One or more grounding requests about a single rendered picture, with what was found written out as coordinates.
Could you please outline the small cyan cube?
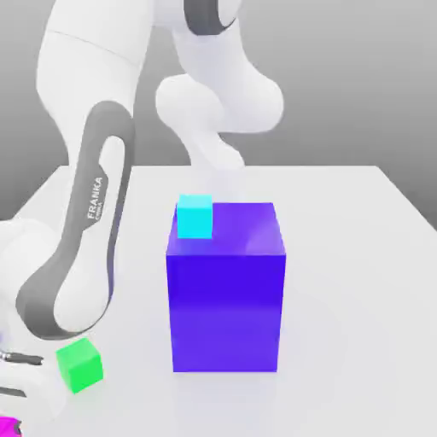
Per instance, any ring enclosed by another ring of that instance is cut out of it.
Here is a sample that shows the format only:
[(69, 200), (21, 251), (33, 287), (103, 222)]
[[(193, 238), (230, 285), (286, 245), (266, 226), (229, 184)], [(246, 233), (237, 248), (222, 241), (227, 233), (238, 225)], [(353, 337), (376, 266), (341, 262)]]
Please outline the small cyan cube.
[(180, 195), (177, 204), (178, 237), (211, 239), (213, 198), (210, 195)]

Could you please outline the small green cube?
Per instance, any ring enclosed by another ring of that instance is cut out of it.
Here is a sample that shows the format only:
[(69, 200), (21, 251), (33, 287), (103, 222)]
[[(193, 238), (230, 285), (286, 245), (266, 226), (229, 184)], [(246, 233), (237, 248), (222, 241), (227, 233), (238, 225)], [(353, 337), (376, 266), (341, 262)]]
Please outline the small green cube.
[(88, 338), (58, 349), (56, 360), (61, 377), (72, 393), (78, 393), (103, 379), (101, 354)]

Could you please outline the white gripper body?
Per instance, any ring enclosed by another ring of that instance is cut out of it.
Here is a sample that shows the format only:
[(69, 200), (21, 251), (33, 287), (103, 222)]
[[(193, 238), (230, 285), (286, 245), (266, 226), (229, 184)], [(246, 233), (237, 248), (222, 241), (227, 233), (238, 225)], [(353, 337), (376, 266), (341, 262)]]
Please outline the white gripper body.
[(21, 421), (56, 417), (67, 403), (67, 389), (57, 368), (0, 366), (0, 414)]

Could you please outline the large blue box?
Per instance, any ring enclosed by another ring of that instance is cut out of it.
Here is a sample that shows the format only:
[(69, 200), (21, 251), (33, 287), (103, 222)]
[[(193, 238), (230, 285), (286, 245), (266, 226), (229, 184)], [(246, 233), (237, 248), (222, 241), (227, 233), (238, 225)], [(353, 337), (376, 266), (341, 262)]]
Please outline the large blue box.
[(216, 203), (210, 239), (172, 223), (166, 277), (176, 372), (274, 372), (287, 254), (271, 202)]

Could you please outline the small magenta cube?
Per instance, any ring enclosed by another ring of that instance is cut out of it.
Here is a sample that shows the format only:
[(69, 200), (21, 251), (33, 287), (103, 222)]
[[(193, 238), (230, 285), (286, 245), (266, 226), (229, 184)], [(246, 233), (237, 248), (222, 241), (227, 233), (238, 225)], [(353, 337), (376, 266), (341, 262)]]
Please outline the small magenta cube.
[(21, 437), (21, 421), (14, 417), (0, 416), (0, 437)]

